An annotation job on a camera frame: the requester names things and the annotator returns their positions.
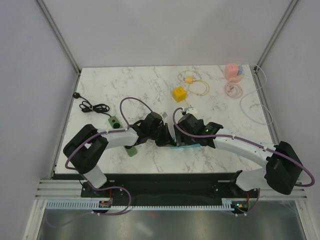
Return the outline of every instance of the pink block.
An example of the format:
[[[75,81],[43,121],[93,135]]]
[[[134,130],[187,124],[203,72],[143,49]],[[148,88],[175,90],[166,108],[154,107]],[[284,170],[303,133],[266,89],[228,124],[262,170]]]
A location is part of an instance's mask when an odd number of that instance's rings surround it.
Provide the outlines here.
[[[227,64],[224,69],[224,76],[226,79],[235,78],[239,72],[238,65],[235,63]]]

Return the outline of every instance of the green power strip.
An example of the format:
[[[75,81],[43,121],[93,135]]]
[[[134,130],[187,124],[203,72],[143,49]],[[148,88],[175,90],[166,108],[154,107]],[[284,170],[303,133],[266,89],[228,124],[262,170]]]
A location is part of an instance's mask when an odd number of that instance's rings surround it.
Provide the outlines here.
[[[113,129],[122,128],[121,123],[118,121],[116,116],[110,117],[108,121]],[[138,153],[135,146],[125,146],[124,149],[126,150],[126,153],[129,155],[129,157],[132,157]]]

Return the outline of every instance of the yellow plug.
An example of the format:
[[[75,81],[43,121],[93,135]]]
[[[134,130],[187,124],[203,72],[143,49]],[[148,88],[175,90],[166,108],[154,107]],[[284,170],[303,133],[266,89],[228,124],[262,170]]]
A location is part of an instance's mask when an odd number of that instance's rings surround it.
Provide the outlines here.
[[[175,89],[173,89],[172,91],[172,97],[174,98],[174,100],[179,103],[183,100],[186,99],[187,97],[187,92],[183,89],[182,86],[178,86]]]
[[[184,79],[184,82],[186,84],[192,84],[193,80],[194,80],[193,76],[186,76],[185,79]]]

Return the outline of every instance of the black cable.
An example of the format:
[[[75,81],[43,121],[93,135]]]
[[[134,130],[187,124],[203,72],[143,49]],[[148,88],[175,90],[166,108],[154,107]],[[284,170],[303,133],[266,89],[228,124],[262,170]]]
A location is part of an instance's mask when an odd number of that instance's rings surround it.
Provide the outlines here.
[[[108,115],[111,118],[111,115],[107,112],[110,111],[110,107],[107,104],[100,103],[97,105],[92,105],[86,98],[80,95],[80,93],[75,92],[73,93],[72,97],[75,99],[81,98],[84,101],[79,104],[79,107],[81,108],[81,111],[84,113],[90,113],[90,112],[95,112],[97,114],[105,114]]]

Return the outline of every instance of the table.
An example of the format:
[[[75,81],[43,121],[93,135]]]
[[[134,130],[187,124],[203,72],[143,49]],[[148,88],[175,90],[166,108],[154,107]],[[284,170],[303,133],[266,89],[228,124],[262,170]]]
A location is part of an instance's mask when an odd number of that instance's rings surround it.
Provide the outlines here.
[[[102,67],[82,70],[77,92],[93,105],[105,103],[110,106],[110,114],[116,115],[124,124],[119,111],[120,101],[125,97],[136,97],[147,103],[154,112],[166,112],[164,119],[173,131],[172,114],[178,107],[193,106],[196,117],[204,124],[215,122],[251,139],[271,143],[267,125],[253,122],[240,110],[240,98],[230,98],[224,92],[227,80],[224,78],[224,65],[206,66],[146,66],[146,67]],[[253,91],[255,83],[248,65],[244,65],[244,77],[239,83],[244,94]],[[202,79],[210,86],[205,96],[190,93],[185,83],[179,82],[177,75],[184,70],[198,71]],[[182,86],[187,90],[185,101],[175,102],[172,90]],[[193,92],[202,92],[205,86],[193,83]],[[74,174],[74,170],[65,168],[67,158],[62,149],[86,124],[97,129],[111,129],[108,116],[95,112],[83,113],[79,108],[81,99],[74,99],[58,155],[55,174]],[[242,107],[246,113],[261,123],[265,123],[257,92],[243,99]],[[123,103],[123,112],[130,123],[143,119],[148,109],[138,101],[127,100]],[[243,157],[219,149],[206,147],[176,148],[157,147],[153,142],[136,146],[137,154],[129,157],[123,147],[104,151],[98,165],[104,173],[221,173],[238,170],[254,170],[257,164]]]

